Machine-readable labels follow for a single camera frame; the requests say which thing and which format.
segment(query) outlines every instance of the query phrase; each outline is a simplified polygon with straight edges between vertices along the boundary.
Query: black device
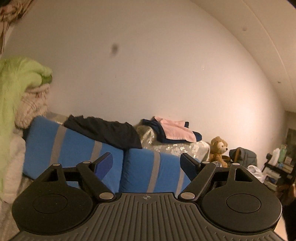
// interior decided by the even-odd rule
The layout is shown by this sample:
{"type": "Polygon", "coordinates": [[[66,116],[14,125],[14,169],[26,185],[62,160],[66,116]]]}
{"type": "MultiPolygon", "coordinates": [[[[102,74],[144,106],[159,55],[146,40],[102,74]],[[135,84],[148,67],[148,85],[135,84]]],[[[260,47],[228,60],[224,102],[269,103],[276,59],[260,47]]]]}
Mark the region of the black device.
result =
{"type": "Polygon", "coordinates": [[[110,153],[74,168],[50,166],[13,203],[20,232],[11,240],[282,240],[273,232],[281,203],[238,163],[222,168],[182,154],[191,183],[176,198],[112,193],[96,171],[108,171],[106,158],[110,153]]]}

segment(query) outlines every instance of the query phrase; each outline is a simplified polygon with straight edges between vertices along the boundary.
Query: plastic bag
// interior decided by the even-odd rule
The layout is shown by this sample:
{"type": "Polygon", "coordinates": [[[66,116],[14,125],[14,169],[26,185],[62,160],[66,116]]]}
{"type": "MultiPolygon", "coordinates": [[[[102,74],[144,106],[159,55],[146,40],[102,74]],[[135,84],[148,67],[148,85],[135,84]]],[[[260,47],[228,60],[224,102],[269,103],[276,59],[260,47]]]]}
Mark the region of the plastic bag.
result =
{"type": "Polygon", "coordinates": [[[277,161],[279,159],[279,153],[280,153],[280,149],[277,148],[272,152],[272,158],[270,159],[270,161],[268,162],[269,164],[276,166],[277,161]]]}
{"type": "Polygon", "coordinates": [[[248,166],[248,171],[253,174],[260,182],[264,182],[266,175],[263,175],[262,171],[253,165],[248,166]]]}
{"type": "Polygon", "coordinates": [[[217,167],[222,167],[222,164],[218,161],[213,161],[212,163],[214,163],[217,167]]]}

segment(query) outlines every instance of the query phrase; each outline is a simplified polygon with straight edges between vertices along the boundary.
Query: gray stripe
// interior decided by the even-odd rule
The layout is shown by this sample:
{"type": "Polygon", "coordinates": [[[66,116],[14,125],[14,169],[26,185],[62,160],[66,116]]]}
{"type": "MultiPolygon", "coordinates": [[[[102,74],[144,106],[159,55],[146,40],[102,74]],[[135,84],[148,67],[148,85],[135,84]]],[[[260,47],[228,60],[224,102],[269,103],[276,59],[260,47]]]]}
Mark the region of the gray stripe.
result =
{"type": "Polygon", "coordinates": [[[66,130],[67,128],[62,125],[60,125],[59,128],[57,129],[57,133],[54,139],[54,145],[52,146],[52,154],[50,156],[50,161],[49,161],[50,166],[54,163],[58,163],[59,153],[62,148],[66,130]]]}
{"type": "Polygon", "coordinates": [[[148,193],[152,193],[154,191],[156,180],[158,177],[159,166],[160,166],[160,153],[155,151],[152,173],[151,173],[150,182],[147,189],[148,193]]]}
{"type": "Polygon", "coordinates": [[[183,172],[182,168],[180,168],[180,176],[179,176],[178,186],[177,186],[177,190],[176,190],[176,197],[182,191],[182,186],[183,186],[183,182],[184,182],[184,175],[185,175],[185,173],[183,172]]]}
{"type": "Polygon", "coordinates": [[[94,162],[99,158],[100,151],[102,149],[102,142],[94,141],[93,151],[91,153],[90,161],[94,162]]]}

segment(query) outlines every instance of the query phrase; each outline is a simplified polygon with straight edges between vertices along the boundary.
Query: white blanket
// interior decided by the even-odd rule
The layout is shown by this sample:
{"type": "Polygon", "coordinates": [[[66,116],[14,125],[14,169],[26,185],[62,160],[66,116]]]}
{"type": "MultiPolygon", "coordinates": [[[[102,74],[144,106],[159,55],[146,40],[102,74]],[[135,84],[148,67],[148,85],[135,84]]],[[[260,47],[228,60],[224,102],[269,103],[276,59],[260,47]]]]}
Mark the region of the white blanket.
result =
{"type": "MultiPolygon", "coordinates": [[[[17,196],[20,195],[32,182],[33,181],[29,178],[23,177],[17,196]]],[[[11,213],[11,207],[12,204],[0,201],[0,241],[10,240],[19,232],[11,213]]]]}
{"type": "Polygon", "coordinates": [[[3,193],[0,193],[0,199],[6,203],[13,203],[17,197],[17,190],[22,179],[25,151],[24,139],[13,133],[10,141],[10,161],[3,179],[3,193]]]}

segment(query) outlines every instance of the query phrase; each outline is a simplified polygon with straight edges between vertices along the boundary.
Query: ceiling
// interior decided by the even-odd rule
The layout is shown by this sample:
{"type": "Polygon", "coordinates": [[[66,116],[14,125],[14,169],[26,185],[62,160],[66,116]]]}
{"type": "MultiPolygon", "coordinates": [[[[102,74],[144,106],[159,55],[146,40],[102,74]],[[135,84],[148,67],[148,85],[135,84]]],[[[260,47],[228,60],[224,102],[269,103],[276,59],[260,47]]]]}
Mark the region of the ceiling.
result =
{"type": "Polygon", "coordinates": [[[296,9],[287,0],[191,0],[223,24],[296,112],[296,9]]]}

